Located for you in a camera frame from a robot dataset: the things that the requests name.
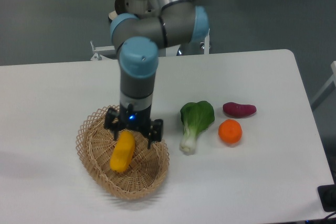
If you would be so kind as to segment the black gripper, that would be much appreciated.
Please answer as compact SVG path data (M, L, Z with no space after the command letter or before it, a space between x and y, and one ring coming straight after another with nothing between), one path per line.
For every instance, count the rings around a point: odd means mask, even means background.
M163 137L163 120L151 121L150 114L151 106L136 111L132 106L126 108L121 104L119 112L110 107L106 112L103 127L113 134L114 140L118 139L119 131L124 129L148 135L148 149L150 149L152 143L161 142Z

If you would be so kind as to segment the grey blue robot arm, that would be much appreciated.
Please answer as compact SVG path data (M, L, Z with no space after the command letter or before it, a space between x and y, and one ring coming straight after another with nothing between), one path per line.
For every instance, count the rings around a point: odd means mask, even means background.
M207 13L193 1L115 1L110 34L121 71L120 108L109 109L104 122L114 135L128 129L149 143L162 139L163 121L150 118L159 51L207 36Z

